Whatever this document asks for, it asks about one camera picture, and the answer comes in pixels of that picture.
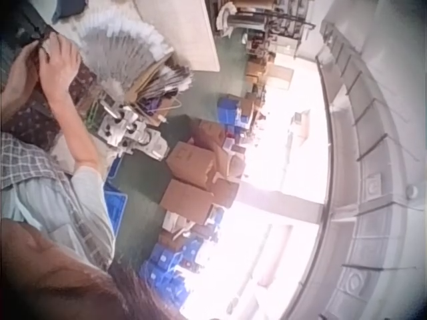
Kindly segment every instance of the brown patterned cloth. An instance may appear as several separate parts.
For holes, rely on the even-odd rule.
[[[83,99],[90,99],[90,90],[95,81],[96,76],[82,64],[77,77],[70,86],[71,97],[82,117],[87,112],[87,104],[84,109],[79,108],[79,105]],[[2,126],[1,130],[14,135],[23,142],[49,151],[55,143],[60,128],[50,112],[43,91],[37,85],[28,102]]]

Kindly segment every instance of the person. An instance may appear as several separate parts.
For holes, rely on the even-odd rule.
[[[22,49],[1,93],[3,122],[39,81],[75,159],[69,179],[46,152],[1,133],[2,319],[169,319],[147,285],[113,261],[100,159],[69,94],[80,63],[77,47],[52,33]]]

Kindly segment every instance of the fan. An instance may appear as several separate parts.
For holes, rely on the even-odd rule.
[[[76,21],[75,30],[84,63],[119,103],[135,102],[139,91],[147,87],[173,53],[152,25],[132,19],[117,6],[87,11]]]

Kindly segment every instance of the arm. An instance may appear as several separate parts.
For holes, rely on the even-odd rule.
[[[53,116],[64,134],[76,166],[101,171],[99,155],[69,94],[69,86],[80,66],[77,48],[61,35],[51,33],[49,56],[40,49],[40,82]]]
[[[64,134],[68,149],[75,160],[75,169],[86,166],[101,171],[99,154],[81,120],[70,94],[48,100],[53,116]]]
[[[12,116],[15,114],[15,112],[21,107],[21,104],[19,101],[11,100],[10,95],[7,94],[7,92],[2,92],[0,94],[0,102],[1,102],[1,112],[0,112],[0,118],[1,118],[1,124],[4,125]]]

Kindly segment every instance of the cardboard box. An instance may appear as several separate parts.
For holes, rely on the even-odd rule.
[[[210,189],[215,175],[214,152],[179,142],[166,163],[175,178],[205,190]]]
[[[235,182],[217,179],[212,187],[213,203],[227,209],[231,208],[238,195],[239,186],[240,185]]]
[[[231,159],[229,153],[226,150],[222,149],[221,145],[218,145],[194,122],[191,122],[191,134],[193,135],[194,145],[203,149],[210,150],[214,153],[216,171],[220,172],[223,177],[228,177]]]
[[[218,145],[224,144],[224,141],[226,140],[226,128],[221,123],[202,120],[199,127]]]
[[[242,109],[242,115],[246,117],[251,117],[254,112],[254,100],[250,98],[243,98],[240,100],[240,109]]]
[[[169,231],[170,233],[177,233],[178,231],[184,230],[189,231],[193,226],[193,222],[178,215],[177,213],[173,213],[168,211],[165,215],[165,219],[163,220],[163,229]]]
[[[173,240],[173,234],[162,230],[159,234],[159,243],[164,245],[168,249],[171,249],[174,252],[178,252],[182,250],[182,247],[187,243],[188,238],[180,235],[175,241]]]
[[[168,211],[204,225],[213,201],[212,193],[173,179],[167,186],[160,205]]]
[[[266,72],[266,67],[259,63],[248,61],[246,63],[246,75],[250,77],[260,77]]]

